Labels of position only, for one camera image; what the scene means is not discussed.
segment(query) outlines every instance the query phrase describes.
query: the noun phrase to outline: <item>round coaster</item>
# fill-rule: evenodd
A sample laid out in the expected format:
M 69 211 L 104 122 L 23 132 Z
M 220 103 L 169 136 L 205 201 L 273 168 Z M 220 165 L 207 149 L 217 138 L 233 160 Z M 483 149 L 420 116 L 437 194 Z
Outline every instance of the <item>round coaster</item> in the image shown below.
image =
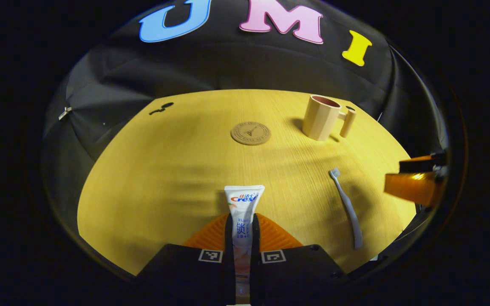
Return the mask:
M 267 126 L 258 122 L 237 124 L 231 132 L 233 140 L 244 145 L 260 145 L 268 141 L 271 134 Z

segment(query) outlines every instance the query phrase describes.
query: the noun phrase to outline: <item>mug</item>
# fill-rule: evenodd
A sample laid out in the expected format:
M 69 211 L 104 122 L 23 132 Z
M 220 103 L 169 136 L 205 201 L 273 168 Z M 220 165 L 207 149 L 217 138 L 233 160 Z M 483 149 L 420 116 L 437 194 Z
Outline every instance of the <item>mug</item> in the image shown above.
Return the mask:
M 356 117 L 356 111 L 350 106 L 346 106 L 346 114 L 340 111 L 341 104 L 347 103 L 350 102 L 321 95 L 311 95 L 303 118 L 302 132 L 316 141 L 325 141 L 332 133 L 336 120 L 341 118 L 345 122 L 341 128 L 340 136 L 346 137 Z

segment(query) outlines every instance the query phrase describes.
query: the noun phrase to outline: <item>letter m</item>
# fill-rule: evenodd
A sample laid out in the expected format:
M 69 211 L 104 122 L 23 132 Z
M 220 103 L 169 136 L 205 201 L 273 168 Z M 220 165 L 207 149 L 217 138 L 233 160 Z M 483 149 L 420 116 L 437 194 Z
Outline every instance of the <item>letter m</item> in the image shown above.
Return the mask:
M 277 0 L 249 0 L 249 19 L 241 23 L 239 28 L 250 32 L 269 32 L 270 25 L 266 23 L 266 15 L 272 20 L 281 34 L 288 33 L 296 24 L 300 23 L 294 36 L 311 43 L 323 43 L 320 37 L 320 18 L 322 14 L 305 6 L 296 6 L 287 11 Z

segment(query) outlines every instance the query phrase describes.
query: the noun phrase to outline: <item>toothbrush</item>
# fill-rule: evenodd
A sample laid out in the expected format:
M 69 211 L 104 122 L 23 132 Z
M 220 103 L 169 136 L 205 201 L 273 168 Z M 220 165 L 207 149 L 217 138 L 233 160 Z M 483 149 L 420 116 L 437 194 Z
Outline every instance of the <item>toothbrush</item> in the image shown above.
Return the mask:
M 332 171 L 330 171 L 330 176 L 336 182 L 337 189 L 340 191 L 341 200 L 345 204 L 345 207 L 348 211 L 348 215 L 350 216 L 350 223 L 352 224 L 352 232 L 354 233 L 354 248 L 358 249 L 362 246 L 362 231 L 360 230 L 358 217 L 356 217 L 356 213 L 352 208 L 352 203 L 350 202 L 348 196 L 343 192 L 340 182 L 337 180 L 337 177 L 340 175 L 341 172 L 337 168 L 334 168 Z

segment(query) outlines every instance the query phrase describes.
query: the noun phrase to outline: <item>yellow table surface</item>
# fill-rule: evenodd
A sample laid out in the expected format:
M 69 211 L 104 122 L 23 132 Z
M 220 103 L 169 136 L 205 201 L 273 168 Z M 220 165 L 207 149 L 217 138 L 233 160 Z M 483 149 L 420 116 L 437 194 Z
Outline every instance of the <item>yellow table surface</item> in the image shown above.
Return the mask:
M 383 193 L 386 173 L 409 156 L 356 105 L 348 137 L 342 120 L 325 142 L 301 132 L 309 93 L 236 89 L 156 99 L 110 142 L 91 170 L 78 205 L 79 233 L 108 260 L 137 275 L 165 244 L 183 244 L 228 213 L 226 185 L 264 184 L 257 213 L 302 244 L 320 244 L 345 272 L 375 257 L 415 215 L 412 202 Z M 163 112 L 157 110 L 173 102 Z M 230 130 L 270 128 L 248 146 Z M 337 167 L 363 234 L 352 227 L 329 170 Z

